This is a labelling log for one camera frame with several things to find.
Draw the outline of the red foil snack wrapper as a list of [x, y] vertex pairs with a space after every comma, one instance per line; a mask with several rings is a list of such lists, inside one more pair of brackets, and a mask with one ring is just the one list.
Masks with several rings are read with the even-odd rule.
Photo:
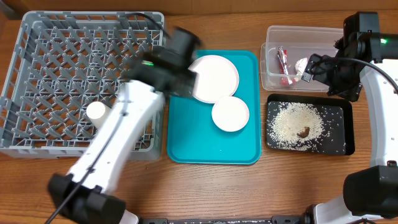
[[281, 78], [281, 84], [283, 86], [289, 86], [293, 84], [293, 81], [288, 77], [288, 67], [287, 67], [287, 55], [282, 47], [277, 50], [277, 57], [279, 59], [281, 74], [284, 76]]

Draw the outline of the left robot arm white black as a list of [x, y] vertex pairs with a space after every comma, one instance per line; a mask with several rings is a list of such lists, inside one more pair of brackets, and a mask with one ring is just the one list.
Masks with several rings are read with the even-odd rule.
[[197, 75], [189, 67], [199, 46], [198, 36], [177, 27], [165, 46], [131, 61], [112, 110], [89, 148], [67, 175], [51, 177], [47, 188], [56, 209], [47, 223], [57, 215], [76, 223], [140, 222], [113, 193], [142, 130], [163, 110], [166, 98], [192, 97]]

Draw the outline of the white napkin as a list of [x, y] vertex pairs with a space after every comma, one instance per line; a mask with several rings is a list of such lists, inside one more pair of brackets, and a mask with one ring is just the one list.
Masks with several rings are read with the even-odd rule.
[[308, 63], [308, 58], [301, 58], [295, 63], [295, 71], [297, 72], [297, 75], [302, 76], [305, 72], [305, 68]]

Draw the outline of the white cup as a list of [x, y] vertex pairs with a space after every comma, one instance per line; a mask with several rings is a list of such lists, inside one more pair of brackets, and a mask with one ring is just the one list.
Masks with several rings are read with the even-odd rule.
[[90, 103], [86, 109], [88, 119], [97, 129], [102, 127], [110, 112], [111, 108], [99, 101]]

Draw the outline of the brown food scrap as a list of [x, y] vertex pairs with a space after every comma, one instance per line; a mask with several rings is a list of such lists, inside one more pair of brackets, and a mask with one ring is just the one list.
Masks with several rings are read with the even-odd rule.
[[306, 138], [309, 135], [310, 128], [309, 127], [304, 127], [302, 130], [300, 130], [297, 133], [297, 136], [300, 138]]

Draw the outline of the pile of rice grains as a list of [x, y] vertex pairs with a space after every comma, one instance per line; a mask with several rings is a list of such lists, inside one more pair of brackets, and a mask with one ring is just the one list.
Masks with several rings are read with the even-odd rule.
[[[267, 146], [271, 149], [318, 152], [326, 137], [331, 136], [331, 123], [326, 116], [312, 104], [276, 103], [277, 114], [267, 121]], [[304, 127], [310, 132], [306, 138], [297, 133]]]

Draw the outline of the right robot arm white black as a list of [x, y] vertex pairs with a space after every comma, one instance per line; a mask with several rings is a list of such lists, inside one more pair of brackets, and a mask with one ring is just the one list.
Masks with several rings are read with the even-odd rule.
[[345, 178], [343, 193], [308, 207], [302, 223], [374, 223], [397, 217], [397, 35], [383, 34], [376, 12], [343, 22], [334, 57], [313, 54], [302, 79], [329, 87], [329, 96], [357, 101], [366, 92], [371, 123], [370, 167]]

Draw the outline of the grey bowl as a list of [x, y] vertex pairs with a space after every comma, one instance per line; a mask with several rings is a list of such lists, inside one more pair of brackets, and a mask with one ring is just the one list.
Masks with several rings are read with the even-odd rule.
[[247, 125], [250, 112], [242, 99], [227, 96], [214, 104], [211, 117], [215, 125], [222, 131], [235, 132]]

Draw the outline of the large white round plate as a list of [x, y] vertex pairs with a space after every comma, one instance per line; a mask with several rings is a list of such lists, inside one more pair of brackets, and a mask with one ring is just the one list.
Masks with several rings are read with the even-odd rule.
[[205, 55], [189, 67], [196, 79], [193, 97], [204, 103], [216, 103], [223, 97], [232, 96], [239, 85], [239, 73], [235, 65], [219, 55]]

